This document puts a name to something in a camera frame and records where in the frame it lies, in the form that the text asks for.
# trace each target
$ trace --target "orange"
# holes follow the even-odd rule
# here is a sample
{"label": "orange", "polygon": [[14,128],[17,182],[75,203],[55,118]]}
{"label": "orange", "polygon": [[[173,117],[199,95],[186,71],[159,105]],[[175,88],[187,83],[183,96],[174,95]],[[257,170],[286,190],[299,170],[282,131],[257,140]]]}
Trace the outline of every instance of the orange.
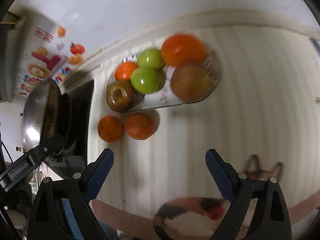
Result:
{"label": "orange", "polygon": [[148,139],[155,130],[155,123],[145,113],[130,114],[125,120],[125,130],[129,136],[136,140]]}
{"label": "orange", "polygon": [[127,80],[129,81],[132,75],[132,72],[138,67],[135,62],[127,61],[121,63],[116,71],[115,71],[115,78],[116,80]]}
{"label": "orange", "polygon": [[117,117],[107,115],[100,120],[98,133],[105,142],[115,142],[122,135],[122,124]]}
{"label": "orange", "polygon": [[164,41],[161,53],[168,66],[178,67],[186,62],[200,64],[206,55],[206,48],[191,35],[177,34]]}

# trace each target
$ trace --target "cat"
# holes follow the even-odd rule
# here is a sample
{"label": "cat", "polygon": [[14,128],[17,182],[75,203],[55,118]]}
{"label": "cat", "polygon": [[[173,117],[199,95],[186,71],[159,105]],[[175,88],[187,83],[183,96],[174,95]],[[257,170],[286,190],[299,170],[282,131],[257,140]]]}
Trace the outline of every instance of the cat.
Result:
{"label": "cat", "polygon": [[[260,168],[259,157],[252,155],[244,173],[251,179],[280,180],[283,163],[277,162],[270,171]],[[242,239],[250,225],[256,199],[249,204],[247,214],[238,233]],[[156,233],[162,240],[209,240],[230,207],[225,199],[186,197],[177,198],[162,205],[153,219]]]}

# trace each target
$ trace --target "stove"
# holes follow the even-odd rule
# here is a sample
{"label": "stove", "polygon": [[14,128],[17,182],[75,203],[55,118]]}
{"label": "stove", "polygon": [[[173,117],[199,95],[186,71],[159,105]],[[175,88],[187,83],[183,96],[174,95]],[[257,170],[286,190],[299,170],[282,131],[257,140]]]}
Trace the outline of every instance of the stove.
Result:
{"label": "stove", "polygon": [[59,156],[49,157],[44,163],[63,179],[82,173],[87,166],[87,143],[91,99],[94,80],[68,94],[71,102],[71,127],[67,147]]}

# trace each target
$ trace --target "wok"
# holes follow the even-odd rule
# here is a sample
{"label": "wok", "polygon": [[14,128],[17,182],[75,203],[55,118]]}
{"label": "wok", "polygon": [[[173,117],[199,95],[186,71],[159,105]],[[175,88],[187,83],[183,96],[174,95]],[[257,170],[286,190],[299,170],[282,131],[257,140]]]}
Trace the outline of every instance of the wok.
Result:
{"label": "wok", "polygon": [[[23,149],[28,151],[54,134],[61,134],[64,146],[70,132],[71,103],[67,94],[61,95],[59,86],[51,78],[65,63],[63,58],[49,76],[29,94],[23,111],[21,132]],[[64,146],[55,152],[60,155]]]}

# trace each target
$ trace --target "fruit bowl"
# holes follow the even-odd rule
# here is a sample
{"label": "fruit bowl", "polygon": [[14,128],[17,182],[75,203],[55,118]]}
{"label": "fruit bowl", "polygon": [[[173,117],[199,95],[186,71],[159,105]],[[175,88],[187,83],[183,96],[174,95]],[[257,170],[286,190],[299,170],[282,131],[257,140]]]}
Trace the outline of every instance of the fruit bowl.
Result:
{"label": "fruit bowl", "polygon": [[[140,55],[139,52],[134,53],[124,58],[122,62],[119,62],[119,63],[125,63],[127,61],[137,62],[139,55]],[[207,54],[205,56],[205,59],[200,64],[200,66],[208,74],[209,83],[210,83],[209,93],[205,95],[203,98],[201,98],[200,100],[184,102],[175,95],[175,93],[172,91],[170,81],[171,81],[173,72],[177,68],[166,65],[160,70],[163,78],[162,78],[162,81],[160,82],[158,91],[155,93],[145,94],[145,95],[137,92],[136,98],[134,100],[134,103],[132,104],[132,107],[128,109],[126,112],[140,111],[140,110],[147,110],[147,109],[161,108],[161,107],[168,107],[168,106],[177,106],[177,105],[183,105],[183,104],[192,104],[192,103],[197,103],[204,100],[214,91],[214,89],[219,84],[222,76],[222,71],[221,71],[220,60],[216,52],[212,49],[207,49]],[[116,78],[115,78],[116,67],[113,70],[111,76],[109,77],[107,88],[109,88],[110,85],[116,82]]]}

